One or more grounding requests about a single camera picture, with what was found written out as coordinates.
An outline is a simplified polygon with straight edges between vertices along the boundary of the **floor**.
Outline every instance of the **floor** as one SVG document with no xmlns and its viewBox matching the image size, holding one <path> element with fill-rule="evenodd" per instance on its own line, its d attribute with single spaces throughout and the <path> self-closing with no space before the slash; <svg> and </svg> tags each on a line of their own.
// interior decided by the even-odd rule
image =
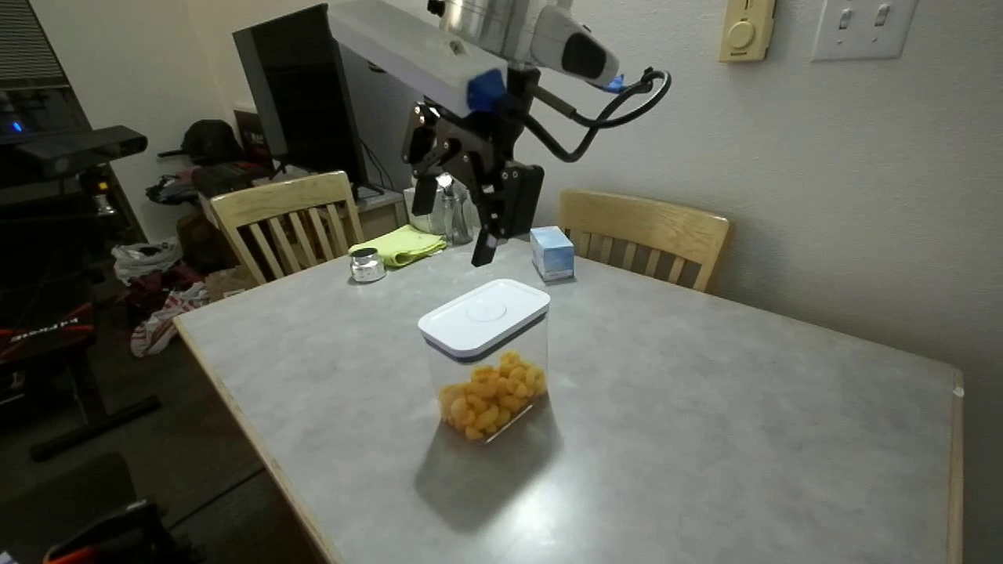
<svg viewBox="0 0 1003 564">
<path fill-rule="evenodd" d="M 202 564 L 321 561 L 186 344 L 177 337 L 163 353 L 131 357 L 121 305 L 116 299 L 100 305 L 91 360 L 106 403 L 156 395 L 163 406 L 42 464 L 27 449 L 74 426 L 73 400 L 55 395 L 47 406 L 32 400 L 4 406 L 0 502 L 118 452 L 136 488 L 167 507 L 163 519 L 197 549 Z"/>
</svg>

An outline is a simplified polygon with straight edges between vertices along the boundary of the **cereal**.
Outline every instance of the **cereal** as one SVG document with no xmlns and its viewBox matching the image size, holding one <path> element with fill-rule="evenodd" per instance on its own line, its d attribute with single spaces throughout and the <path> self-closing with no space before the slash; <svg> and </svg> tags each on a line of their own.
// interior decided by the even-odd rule
<svg viewBox="0 0 1003 564">
<path fill-rule="evenodd" d="M 545 395 L 543 370 L 504 352 L 497 365 L 475 365 L 467 382 L 439 388 L 439 413 L 471 441 L 482 441 Z"/>
</svg>

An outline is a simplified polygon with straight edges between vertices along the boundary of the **yellow cloth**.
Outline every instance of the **yellow cloth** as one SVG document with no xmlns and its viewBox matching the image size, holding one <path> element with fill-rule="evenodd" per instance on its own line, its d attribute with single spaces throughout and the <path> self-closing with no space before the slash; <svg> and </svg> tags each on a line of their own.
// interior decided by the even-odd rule
<svg viewBox="0 0 1003 564">
<path fill-rule="evenodd" d="M 361 241 L 351 250 L 357 250 L 357 246 L 376 246 L 383 265 L 400 269 L 400 265 L 409 265 L 413 261 L 424 261 L 424 256 L 443 250 L 446 241 L 439 234 L 418 231 L 413 226 L 400 226 L 400 228 L 394 228 L 389 234 Z"/>
</svg>

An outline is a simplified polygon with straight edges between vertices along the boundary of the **white lid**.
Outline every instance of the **white lid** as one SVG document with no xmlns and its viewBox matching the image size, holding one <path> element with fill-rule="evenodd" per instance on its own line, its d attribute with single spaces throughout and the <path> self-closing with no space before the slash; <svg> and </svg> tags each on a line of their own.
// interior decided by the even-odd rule
<svg viewBox="0 0 1003 564">
<path fill-rule="evenodd" d="M 480 357 L 538 318 L 553 299 L 513 279 L 492 279 L 424 314 L 418 330 L 447 357 Z"/>
</svg>

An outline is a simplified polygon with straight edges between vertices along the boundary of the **light switch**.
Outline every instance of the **light switch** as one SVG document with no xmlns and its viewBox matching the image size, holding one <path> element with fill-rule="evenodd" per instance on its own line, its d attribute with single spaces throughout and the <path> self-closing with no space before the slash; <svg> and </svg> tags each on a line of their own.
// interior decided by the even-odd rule
<svg viewBox="0 0 1003 564">
<path fill-rule="evenodd" d="M 897 60 L 915 0 L 824 0 L 813 60 Z"/>
<path fill-rule="evenodd" d="M 774 35 L 774 0 L 726 0 L 722 60 L 764 60 Z"/>
</svg>

